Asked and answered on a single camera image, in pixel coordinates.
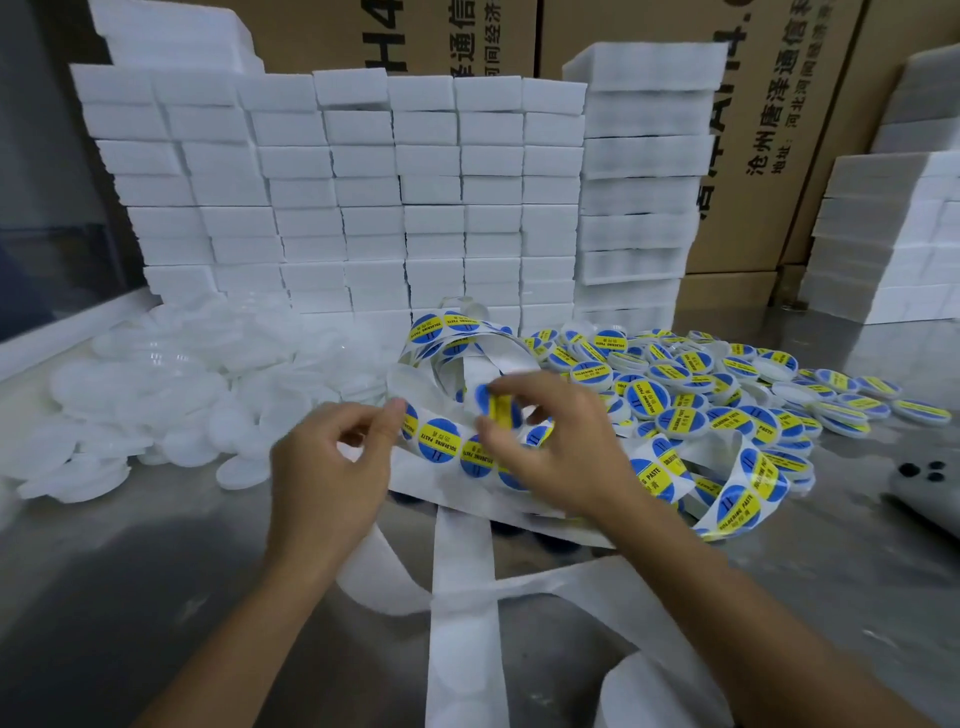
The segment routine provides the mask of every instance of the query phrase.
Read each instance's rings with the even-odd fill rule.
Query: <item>metal table surface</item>
[[[778,310],[686,314],[678,330],[785,349],[802,366],[884,376],[960,408],[954,322],[862,328]],[[872,439],[824,433],[818,483],[730,558],[945,726],[960,725],[960,549],[884,494],[903,460],[953,460],[958,429],[891,420]],[[30,502],[0,533],[0,716],[19,726],[125,726],[252,583],[269,488],[225,492],[215,465],[134,468],[98,500]],[[433,506],[388,501],[379,523],[429,587]],[[494,539],[497,576],[591,558],[531,534]],[[334,590],[276,680],[259,726],[423,725],[429,616],[387,618]],[[633,648],[552,596],[500,602],[514,726],[592,725],[604,675]]]

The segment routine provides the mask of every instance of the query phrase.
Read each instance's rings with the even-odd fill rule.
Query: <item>cardboard box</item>
[[[727,73],[711,121],[718,138],[699,196],[703,222],[687,271],[772,271],[861,5],[860,0],[549,0],[543,8],[540,74],[560,79],[566,61],[600,40],[729,42]],[[799,53],[791,71],[792,51]],[[808,76],[806,62],[814,63]]]
[[[390,73],[534,75],[537,0],[196,4],[235,11],[270,73],[367,67]],[[499,42],[487,42],[493,36]]]
[[[915,53],[950,45],[960,38],[960,5],[955,0],[914,0],[909,12],[898,0],[873,0],[851,51],[820,149],[780,262],[804,263],[810,232],[827,189],[833,161],[870,149],[887,100]]]

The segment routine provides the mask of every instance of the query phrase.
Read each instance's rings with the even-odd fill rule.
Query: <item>hand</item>
[[[268,570],[309,580],[346,561],[387,495],[390,453],[405,410],[403,400],[382,408],[327,402],[274,445]],[[351,462],[338,442],[363,445],[363,453]]]
[[[513,395],[537,410],[531,425],[552,417],[554,429],[538,449],[521,445],[513,432],[477,419],[480,442],[523,485],[567,513],[599,521],[605,508],[642,492],[603,402],[587,387],[548,372],[503,376],[490,391]]]

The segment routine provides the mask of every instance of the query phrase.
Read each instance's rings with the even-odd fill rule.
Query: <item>label sticker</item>
[[[448,462],[460,451],[460,430],[450,420],[431,420],[420,431],[419,447],[430,462]]]

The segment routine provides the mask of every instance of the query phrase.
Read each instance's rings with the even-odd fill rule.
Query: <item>left hand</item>
[[[274,445],[268,570],[308,583],[323,580],[331,568],[335,574],[370,532],[387,495],[390,454],[405,411],[403,400],[384,407],[326,402]],[[338,442],[364,451],[351,462]]]

